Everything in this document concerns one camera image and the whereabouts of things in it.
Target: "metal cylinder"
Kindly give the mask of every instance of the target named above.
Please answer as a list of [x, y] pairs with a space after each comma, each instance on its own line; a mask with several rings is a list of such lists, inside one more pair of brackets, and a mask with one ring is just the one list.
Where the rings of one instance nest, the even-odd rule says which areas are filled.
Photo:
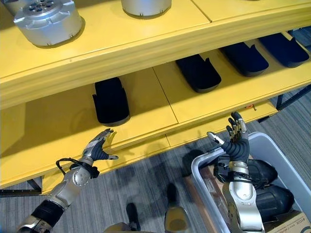
[[69, 40], [82, 27], [72, 0], [34, 0], [17, 12], [14, 23], [37, 46]]
[[1, 0], [8, 11], [15, 16], [16, 13], [32, 0]]
[[172, 5], [172, 0], [122, 0], [123, 10], [140, 17], [157, 16]]

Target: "silver metal arm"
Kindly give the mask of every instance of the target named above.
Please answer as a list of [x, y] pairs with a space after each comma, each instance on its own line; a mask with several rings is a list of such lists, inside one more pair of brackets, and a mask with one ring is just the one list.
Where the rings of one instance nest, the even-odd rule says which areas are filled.
[[105, 130], [92, 139], [83, 151], [83, 156], [77, 166], [71, 166], [47, 198], [28, 216], [18, 227], [17, 232], [49, 233], [61, 215], [79, 196], [82, 188], [91, 178], [96, 178], [90, 168], [94, 161], [103, 159], [118, 159], [115, 155], [106, 154], [102, 146], [106, 138], [112, 133]]
[[223, 186], [230, 229], [233, 233], [263, 233], [265, 230], [256, 206], [256, 190], [248, 174], [249, 143], [246, 124], [237, 112], [231, 116], [234, 119], [229, 119], [232, 127], [227, 126], [230, 142], [225, 142], [213, 132], [207, 133], [230, 156], [231, 180]]

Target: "shelving unit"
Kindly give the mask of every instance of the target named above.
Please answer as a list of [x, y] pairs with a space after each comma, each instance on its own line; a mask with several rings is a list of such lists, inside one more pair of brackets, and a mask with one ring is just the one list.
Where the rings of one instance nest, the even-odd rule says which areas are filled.
[[[201, 9], [204, 5], [191, 0], [173, 0], [165, 15], [151, 20], [131, 18], [122, 11], [121, 0], [76, 0], [85, 30], [75, 41], [54, 49], [40, 49], [28, 42], [2, 7], [0, 31], [5, 46], [0, 53], [0, 108], [311, 25], [310, 0], [232, 1], [239, 4], [230, 8], [235, 13], [210, 23], [213, 10]], [[215, 1], [210, 7], [225, 2]], [[251, 3], [256, 10], [249, 10]], [[245, 9], [246, 14], [238, 9]]]
[[[249, 113], [248, 119], [270, 116], [276, 109], [264, 100], [311, 83], [311, 60], [296, 68], [285, 68], [258, 40], [246, 43], [256, 45], [269, 68], [257, 77], [247, 78], [239, 74], [219, 50], [202, 53], [204, 59], [210, 58], [222, 78], [220, 85], [209, 93], [195, 93], [175, 62], [121, 76], [131, 119], [113, 128], [115, 133], [105, 143], [105, 151], [118, 154], [120, 150], [165, 134], [171, 147], [178, 146], [204, 136], [209, 128], [213, 129], [212, 125], [216, 128], [222, 125], [224, 129], [226, 123], [218, 117], [258, 102], [261, 103], [258, 109], [262, 110]], [[25, 120], [24, 135], [20, 139], [18, 134], [19, 141], [2, 151], [2, 187], [56, 170], [55, 161], [60, 158], [80, 157], [85, 144], [106, 128], [96, 119], [93, 93], [91, 84], [26, 103], [21, 116], [14, 116]], [[1, 132], [2, 138], [10, 135], [14, 135], [10, 127]]]
[[[310, 60], [284, 68], [257, 40], [247, 44], [255, 43], [270, 67], [254, 78], [240, 75], [216, 50], [311, 25], [311, 0], [173, 0], [167, 13], [150, 20], [125, 14], [121, 0], [75, 2], [85, 29], [53, 49], [28, 42], [0, 8], [1, 188], [45, 175], [47, 192], [61, 179], [53, 175], [55, 161], [79, 158], [86, 143], [105, 129], [96, 119], [94, 82], [120, 77], [131, 112], [104, 146], [121, 158], [99, 162], [101, 173], [201, 138], [208, 130], [221, 131], [231, 111], [242, 111], [247, 121], [270, 116], [276, 109], [267, 99], [311, 83]], [[210, 93], [193, 92], [172, 62], [197, 53], [209, 57], [222, 77]], [[250, 104], [257, 111], [244, 109]]]

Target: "gray plastic bin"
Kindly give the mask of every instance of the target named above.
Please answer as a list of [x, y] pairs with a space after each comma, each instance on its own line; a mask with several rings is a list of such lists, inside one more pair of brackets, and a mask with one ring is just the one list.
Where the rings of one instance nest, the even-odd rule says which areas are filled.
[[[249, 135], [249, 143], [250, 154], [254, 159], [264, 160], [276, 168], [278, 178], [273, 182], [273, 184], [290, 189], [295, 197], [293, 208], [303, 211], [307, 218], [311, 220], [311, 190], [303, 182], [300, 175], [293, 168], [274, 141], [264, 133], [255, 132]], [[192, 180], [202, 199], [202, 202], [206, 206], [208, 214], [210, 215], [217, 232], [229, 233], [230, 230], [227, 227], [199, 172], [200, 167], [206, 166], [208, 163], [221, 155], [225, 155], [225, 152], [223, 149], [217, 148], [214, 151], [205, 153], [195, 158], [191, 164]]]

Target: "metal frame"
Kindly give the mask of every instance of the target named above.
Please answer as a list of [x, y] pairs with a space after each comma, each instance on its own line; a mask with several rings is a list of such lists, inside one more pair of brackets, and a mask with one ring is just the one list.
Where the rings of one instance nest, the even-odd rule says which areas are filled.
[[[311, 91], [311, 84], [306, 86], [305, 88], [303, 88], [302, 90], [300, 90], [298, 93], [296, 93], [295, 95], [293, 95], [292, 97], [290, 97], [288, 100], [286, 100], [285, 102], [283, 102], [283, 96], [279, 95], [277, 98], [277, 103], [276, 103], [276, 109], [278, 111], [283, 110], [284, 108], [286, 108], [287, 106], [291, 105], [292, 103], [294, 103], [296, 100], [300, 99], [301, 97], [303, 97], [305, 94], [307, 94], [308, 92]], [[261, 119], [258, 120], [259, 123], [265, 121], [266, 119], [268, 119], [269, 116], [263, 117]]]
[[28, 180], [27, 182], [33, 189], [1, 189], [0, 198], [38, 196], [42, 194], [41, 187], [34, 179]]

